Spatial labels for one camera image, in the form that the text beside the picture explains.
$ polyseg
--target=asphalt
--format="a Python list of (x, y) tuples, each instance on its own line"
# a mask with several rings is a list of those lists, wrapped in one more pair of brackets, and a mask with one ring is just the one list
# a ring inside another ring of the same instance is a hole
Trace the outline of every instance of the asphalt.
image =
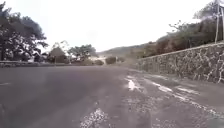
[(224, 86), (107, 66), (0, 69), (0, 128), (224, 128)]

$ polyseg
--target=retaining wall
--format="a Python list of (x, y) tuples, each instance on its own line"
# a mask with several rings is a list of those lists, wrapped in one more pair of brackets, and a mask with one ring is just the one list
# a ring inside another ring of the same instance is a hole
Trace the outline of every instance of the retaining wall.
[(224, 42), (139, 59), (132, 67), (150, 73), (224, 83)]

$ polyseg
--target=mountain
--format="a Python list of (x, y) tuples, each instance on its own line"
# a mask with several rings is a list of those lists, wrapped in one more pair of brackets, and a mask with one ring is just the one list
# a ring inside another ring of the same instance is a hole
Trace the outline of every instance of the mountain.
[(141, 45), (133, 45), (133, 46), (123, 46), (123, 47), (116, 47), (112, 48), (103, 52), (98, 52), (97, 54), (99, 56), (119, 56), (119, 57), (127, 57), (133, 52), (142, 51), (142, 49), (147, 45), (141, 44)]

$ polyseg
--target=sky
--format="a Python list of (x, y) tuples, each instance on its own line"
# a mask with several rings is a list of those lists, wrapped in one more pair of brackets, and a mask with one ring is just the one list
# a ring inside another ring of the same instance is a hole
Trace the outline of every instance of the sky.
[(12, 12), (30, 16), (47, 43), (92, 44), (96, 50), (156, 41), (179, 20), (192, 22), (211, 0), (5, 0)]

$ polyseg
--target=pole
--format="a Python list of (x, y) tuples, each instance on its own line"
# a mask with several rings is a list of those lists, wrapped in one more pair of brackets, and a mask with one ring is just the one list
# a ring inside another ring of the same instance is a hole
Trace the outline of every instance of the pole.
[(222, 12), (222, 39), (224, 40), (224, 12), (223, 12), (223, 7), (221, 7), (221, 12)]
[(217, 24), (216, 24), (215, 43), (218, 40), (218, 33), (219, 33), (219, 4), (218, 4), (218, 8), (217, 8)]

